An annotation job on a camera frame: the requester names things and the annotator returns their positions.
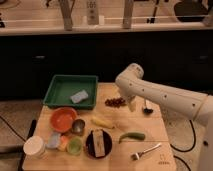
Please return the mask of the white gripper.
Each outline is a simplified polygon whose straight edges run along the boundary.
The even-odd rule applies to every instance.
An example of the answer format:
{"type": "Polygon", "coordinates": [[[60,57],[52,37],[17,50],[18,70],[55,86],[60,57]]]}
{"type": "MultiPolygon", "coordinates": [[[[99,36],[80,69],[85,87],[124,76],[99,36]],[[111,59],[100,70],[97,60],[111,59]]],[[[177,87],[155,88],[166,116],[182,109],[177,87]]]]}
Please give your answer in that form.
{"type": "Polygon", "coordinates": [[[130,112],[134,112],[136,110],[135,95],[123,89],[119,89],[118,92],[120,96],[126,101],[126,104],[128,105],[130,112]]]}

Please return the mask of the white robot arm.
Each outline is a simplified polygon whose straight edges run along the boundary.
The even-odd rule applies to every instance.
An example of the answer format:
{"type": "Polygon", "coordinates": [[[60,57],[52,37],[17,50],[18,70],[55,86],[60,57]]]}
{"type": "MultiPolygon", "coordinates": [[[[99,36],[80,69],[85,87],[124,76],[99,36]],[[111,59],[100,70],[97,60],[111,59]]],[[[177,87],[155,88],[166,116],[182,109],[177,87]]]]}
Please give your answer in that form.
{"type": "Polygon", "coordinates": [[[143,75],[140,65],[128,65],[115,79],[121,97],[130,106],[140,96],[203,125],[205,133],[197,171],[213,171],[213,95],[152,83],[143,80],[143,75]]]}

